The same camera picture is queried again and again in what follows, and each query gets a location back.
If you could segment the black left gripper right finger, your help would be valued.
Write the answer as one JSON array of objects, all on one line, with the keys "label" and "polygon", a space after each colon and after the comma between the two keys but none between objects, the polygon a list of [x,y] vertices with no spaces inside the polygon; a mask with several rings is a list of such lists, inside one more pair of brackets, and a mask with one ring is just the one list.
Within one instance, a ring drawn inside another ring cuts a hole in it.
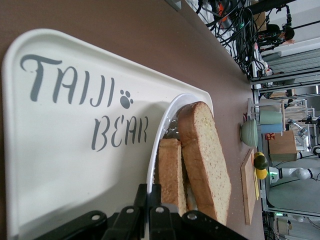
[{"label": "black left gripper right finger", "polygon": [[174,204],[162,204],[161,193],[161,185],[154,184],[149,194],[149,239],[177,240],[174,220],[179,217],[178,208]]}]

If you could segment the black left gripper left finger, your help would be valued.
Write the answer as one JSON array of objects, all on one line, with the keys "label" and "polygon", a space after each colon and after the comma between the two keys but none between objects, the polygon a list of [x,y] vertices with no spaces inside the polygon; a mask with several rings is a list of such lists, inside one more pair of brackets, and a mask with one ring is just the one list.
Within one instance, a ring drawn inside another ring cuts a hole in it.
[{"label": "black left gripper left finger", "polygon": [[122,207],[107,219],[106,240],[141,240],[145,237],[147,185],[138,186],[133,204]]}]

